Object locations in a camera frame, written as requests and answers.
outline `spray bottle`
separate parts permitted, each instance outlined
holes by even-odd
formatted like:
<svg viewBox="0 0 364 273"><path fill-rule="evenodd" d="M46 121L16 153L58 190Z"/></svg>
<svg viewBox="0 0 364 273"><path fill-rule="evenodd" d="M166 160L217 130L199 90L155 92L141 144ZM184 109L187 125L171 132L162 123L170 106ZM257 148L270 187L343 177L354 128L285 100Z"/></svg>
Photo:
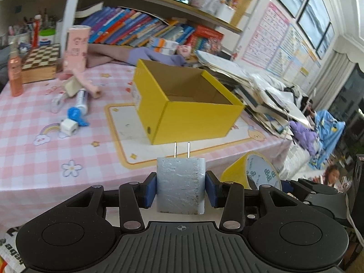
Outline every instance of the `spray bottle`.
<svg viewBox="0 0 364 273"><path fill-rule="evenodd" d="M16 40L10 43L10 59L8 62L8 76L10 91L12 96L22 95L23 80L21 78L21 59L18 53L18 42Z"/></svg>

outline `pink cylinder container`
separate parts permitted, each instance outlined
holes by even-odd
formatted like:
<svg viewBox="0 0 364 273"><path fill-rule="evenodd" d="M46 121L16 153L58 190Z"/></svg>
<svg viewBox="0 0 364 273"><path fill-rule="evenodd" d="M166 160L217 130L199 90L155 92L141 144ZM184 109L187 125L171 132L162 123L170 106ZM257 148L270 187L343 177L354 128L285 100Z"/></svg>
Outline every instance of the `pink cylinder container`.
<svg viewBox="0 0 364 273"><path fill-rule="evenodd" d="M74 25L68 30L67 47L63 59L64 72L85 71L90 31L91 27L84 25Z"/></svg>

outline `purple jacket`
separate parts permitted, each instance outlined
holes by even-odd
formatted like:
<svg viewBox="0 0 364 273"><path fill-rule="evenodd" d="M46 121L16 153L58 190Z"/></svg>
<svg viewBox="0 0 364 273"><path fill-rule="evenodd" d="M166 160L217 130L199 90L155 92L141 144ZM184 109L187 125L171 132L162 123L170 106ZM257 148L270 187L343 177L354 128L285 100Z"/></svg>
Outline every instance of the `purple jacket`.
<svg viewBox="0 0 364 273"><path fill-rule="evenodd" d="M317 138L317 133L295 121L290 121L289 126L291 127L294 137L298 140L300 146L307 150L311 156L316 155L313 142Z"/></svg>

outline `girl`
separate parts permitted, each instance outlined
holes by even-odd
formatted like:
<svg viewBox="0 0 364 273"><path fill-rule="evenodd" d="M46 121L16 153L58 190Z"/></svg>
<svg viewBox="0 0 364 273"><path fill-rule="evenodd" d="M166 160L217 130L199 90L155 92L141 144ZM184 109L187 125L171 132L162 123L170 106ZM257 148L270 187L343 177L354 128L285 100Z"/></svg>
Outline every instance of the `girl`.
<svg viewBox="0 0 364 273"><path fill-rule="evenodd" d="M337 167L337 165L332 164L326 168L323 175L315 177L313 181L316 183L321 183L324 185L328 185L330 187L334 187L339 191L342 191L342 185L339 181L339 178L340 178L339 168Z"/></svg>

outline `tape roll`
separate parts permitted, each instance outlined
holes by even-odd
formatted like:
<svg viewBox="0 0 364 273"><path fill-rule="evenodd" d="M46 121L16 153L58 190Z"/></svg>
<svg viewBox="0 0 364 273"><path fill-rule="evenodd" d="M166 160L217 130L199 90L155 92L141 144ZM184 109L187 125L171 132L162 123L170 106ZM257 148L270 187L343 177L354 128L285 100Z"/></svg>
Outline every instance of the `tape roll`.
<svg viewBox="0 0 364 273"><path fill-rule="evenodd" d="M221 175L220 181L232 181L251 189L249 179L257 189L260 185L271 185L282 190L281 180L272 163L258 152L251 151L230 165Z"/></svg>

